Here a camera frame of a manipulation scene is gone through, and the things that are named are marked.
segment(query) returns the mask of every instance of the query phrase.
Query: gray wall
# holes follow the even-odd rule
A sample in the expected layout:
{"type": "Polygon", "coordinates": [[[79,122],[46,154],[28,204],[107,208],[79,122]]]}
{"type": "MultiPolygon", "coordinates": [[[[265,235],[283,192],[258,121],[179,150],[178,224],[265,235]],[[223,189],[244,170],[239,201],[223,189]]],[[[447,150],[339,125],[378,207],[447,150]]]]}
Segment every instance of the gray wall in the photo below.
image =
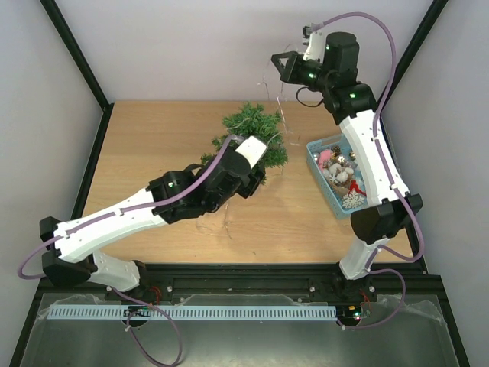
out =
{"type": "Polygon", "coordinates": [[[488,15],[485,0],[449,2],[384,119],[473,366],[489,360],[488,15]]]}
{"type": "MultiPolygon", "coordinates": [[[[263,74],[275,99],[280,81],[268,63],[271,54],[287,46],[303,50],[303,25],[347,11],[378,16],[402,51],[430,2],[58,0],[108,98],[185,100],[267,99],[264,85],[258,85],[263,74]]],[[[357,18],[328,28],[336,30],[357,34],[359,76],[379,93],[390,62],[380,28],[357,18]]],[[[295,91],[285,86],[284,96],[295,99],[295,91]]]]}
{"type": "MultiPolygon", "coordinates": [[[[18,263],[37,223],[67,219],[100,119],[40,2],[0,2],[0,366],[8,365],[37,281],[18,263]]],[[[40,259],[28,266],[39,272],[40,259]]]]}

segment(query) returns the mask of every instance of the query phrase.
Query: blue basket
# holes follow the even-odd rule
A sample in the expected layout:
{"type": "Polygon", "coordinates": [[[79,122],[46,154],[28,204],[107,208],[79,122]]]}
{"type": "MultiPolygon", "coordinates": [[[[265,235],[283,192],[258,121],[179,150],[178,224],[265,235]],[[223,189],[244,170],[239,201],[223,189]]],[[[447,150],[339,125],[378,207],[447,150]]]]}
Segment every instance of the blue basket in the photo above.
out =
{"type": "Polygon", "coordinates": [[[334,145],[338,145],[344,155],[348,155],[351,152],[350,144],[343,134],[334,135],[329,138],[324,138],[321,140],[311,141],[307,145],[307,164],[311,168],[314,178],[321,188],[322,194],[328,200],[331,209],[335,213],[336,218],[344,219],[348,218],[353,212],[367,207],[367,200],[365,200],[364,205],[359,206],[354,209],[345,209],[342,206],[341,198],[337,195],[329,186],[329,183],[324,178],[318,164],[314,161],[313,154],[321,153],[326,149],[331,149],[334,145]]]}

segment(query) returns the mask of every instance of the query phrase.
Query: purple cable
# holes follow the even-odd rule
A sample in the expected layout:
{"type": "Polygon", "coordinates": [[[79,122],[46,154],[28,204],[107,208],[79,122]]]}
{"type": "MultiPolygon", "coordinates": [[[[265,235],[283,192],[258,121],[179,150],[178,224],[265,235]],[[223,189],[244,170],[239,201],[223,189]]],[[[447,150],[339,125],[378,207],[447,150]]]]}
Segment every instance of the purple cable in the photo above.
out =
{"type": "MultiPolygon", "coordinates": [[[[382,95],[382,98],[379,102],[379,106],[377,107],[377,111],[375,112],[374,123],[373,123],[373,127],[372,127],[373,131],[374,131],[374,137],[377,137],[377,135],[378,135],[377,126],[378,126],[379,118],[381,116],[382,110],[384,109],[384,105],[385,105],[385,102],[387,100],[387,95],[389,94],[390,88],[392,87],[394,75],[396,73],[396,64],[397,64],[396,45],[394,43],[394,39],[392,37],[392,34],[389,31],[389,28],[387,28],[387,26],[380,19],[374,17],[373,15],[370,15],[368,13],[364,13],[362,11],[353,11],[350,13],[345,13],[345,14],[333,17],[333,18],[329,19],[328,21],[324,21],[321,24],[317,24],[314,27],[311,27],[311,32],[318,31],[319,29],[325,27],[328,24],[333,23],[334,21],[339,21],[340,19],[350,18],[350,17],[362,17],[362,18],[366,18],[370,21],[373,21],[375,24],[377,24],[379,27],[382,28],[382,31],[384,31],[385,35],[387,36],[387,39],[389,40],[390,54],[391,54],[390,75],[389,75],[389,80],[387,81],[387,85],[386,85],[385,90],[384,90],[384,94],[382,95]]],[[[375,140],[375,146],[377,148],[377,152],[379,154],[379,157],[381,158],[382,165],[384,166],[387,177],[389,178],[389,182],[391,185],[394,185],[395,181],[394,181],[394,178],[392,176],[392,173],[390,172],[389,165],[387,164],[387,159],[385,158],[385,154],[382,151],[381,143],[377,139],[375,140]]],[[[423,238],[423,233],[422,233],[421,227],[419,226],[419,223],[416,219],[416,216],[414,215],[413,210],[411,209],[411,207],[408,204],[408,202],[406,201],[406,199],[404,199],[403,194],[397,188],[394,189],[394,193],[397,195],[400,202],[403,204],[404,208],[406,209],[408,215],[411,218],[411,221],[413,222],[414,229],[416,231],[416,236],[418,237],[418,240],[419,240],[419,251],[415,256],[410,258],[410,257],[407,257],[407,256],[400,254],[399,252],[397,252],[397,251],[395,251],[395,250],[393,250],[393,249],[391,249],[385,245],[379,245],[378,248],[382,248],[382,249],[390,252],[391,254],[397,256],[398,258],[403,259],[404,261],[415,262],[415,261],[418,261],[423,256],[424,251],[425,251],[425,241],[423,238]]],[[[374,261],[375,255],[377,253],[378,253],[377,250],[372,252],[371,257],[367,261],[367,268],[370,268],[372,262],[374,261]]]]}
{"type": "MultiPolygon", "coordinates": [[[[181,193],[178,193],[177,195],[172,196],[171,198],[168,198],[165,200],[161,200],[161,201],[157,201],[157,202],[144,203],[144,204],[138,204],[138,205],[134,205],[134,206],[129,206],[127,208],[121,208],[121,211],[123,213],[126,213],[126,212],[131,212],[132,210],[151,208],[151,207],[155,207],[155,206],[169,205],[171,203],[175,203],[176,201],[182,199],[183,197],[185,197],[186,195],[188,195],[189,193],[194,191],[212,173],[212,171],[217,167],[219,161],[221,160],[222,156],[224,155],[225,150],[228,147],[231,140],[236,140],[236,141],[239,141],[242,143],[244,141],[244,138],[241,136],[237,136],[237,135],[228,135],[228,137],[222,143],[222,147],[219,150],[218,154],[215,156],[215,158],[213,159],[213,161],[209,165],[209,167],[206,169],[206,171],[194,183],[192,183],[189,187],[187,187],[181,193]]],[[[102,214],[101,216],[91,218],[90,220],[87,220],[86,222],[83,222],[82,224],[79,224],[78,226],[73,227],[72,229],[68,229],[66,231],[66,234],[72,235],[73,233],[75,233],[75,232],[77,232],[83,228],[91,226],[94,223],[100,222],[101,220],[110,218],[112,216],[115,216],[115,213],[113,213],[113,212],[112,213],[106,213],[106,214],[102,214]]],[[[33,252],[31,252],[25,258],[25,260],[23,260],[23,262],[18,266],[18,268],[17,268],[18,277],[20,277],[22,279],[26,279],[26,280],[34,280],[34,279],[42,278],[44,276],[44,274],[36,274],[36,275],[24,274],[24,267],[37,253],[41,252],[43,250],[43,248],[46,248],[46,246],[48,246],[48,245],[54,244],[59,239],[62,239],[62,237],[60,235],[57,235],[56,237],[53,237],[52,239],[44,242],[43,244],[39,245],[35,250],[33,250],[33,252]]]]}
{"type": "Polygon", "coordinates": [[[360,326],[345,326],[338,319],[337,322],[338,322],[339,326],[341,326],[342,328],[345,328],[345,329],[350,329],[350,330],[370,329],[371,327],[380,326],[380,325],[386,323],[387,321],[389,321],[390,319],[392,319],[394,316],[396,316],[396,314],[400,311],[401,307],[404,305],[404,300],[406,298],[406,282],[404,281],[404,278],[401,275],[401,273],[398,272],[397,270],[394,270],[394,269],[381,269],[381,270],[373,270],[370,272],[370,274],[382,274],[382,273],[394,273],[395,275],[397,275],[399,277],[400,282],[403,285],[403,291],[400,294],[399,304],[397,305],[397,307],[393,311],[393,313],[391,313],[385,319],[382,319],[381,321],[378,321],[376,323],[371,323],[369,325],[360,325],[360,326]]]}
{"type": "Polygon", "coordinates": [[[134,314],[137,312],[131,312],[128,316],[128,319],[126,320],[125,324],[127,325],[127,331],[131,334],[131,337],[132,339],[134,340],[134,342],[136,343],[136,346],[138,347],[139,351],[141,352],[141,354],[150,362],[152,363],[153,365],[157,366],[157,367],[175,367],[177,366],[179,363],[180,363],[180,359],[182,358],[182,353],[183,353],[183,343],[182,343],[182,335],[180,333],[180,330],[178,329],[178,326],[175,324],[175,321],[173,321],[173,319],[170,317],[170,315],[168,313],[166,313],[165,311],[161,310],[159,307],[156,307],[152,304],[147,304],[146,302],[143,302],[142,300],[137,300],[136,298],[133,298],[133,297],[129,297],[128,295],[126,294],[123,294],[121,291],[118,291],[117,289],[115,288],[112,288],[112,287],[107,287],[108,291],[109,290],[113,290],[119,297],[121,298],[124,298],[130,302],[134,302],[135,304],[140,304],[141,306],[145,306],[145,307],[148,307],[152,310],[155,310],[157,311],[158,313],[162,314],[163,316],[165,316],[168,321],[170,321],[171,323],[171,326],[173,327],[173,329],[175,330],[175,333],[176,333],[176,337],[178,339],[178,356],[176,356],[176,359],[175,359],[175,362],[167,365],[165,363],[161,363],[161,362],[158,362],[156,359],[154,359],[153,357],[151,357],[147,352],[146,352],[146,349],[144,349],[144,347],[141,345],[141,342],[138,340],[138,338],[136,337],[136,334],[134,333],[134,331],[132,330],[132,327],[130,325],[130,321],[131,321],[131,317],[134,316],[134,314]]]}

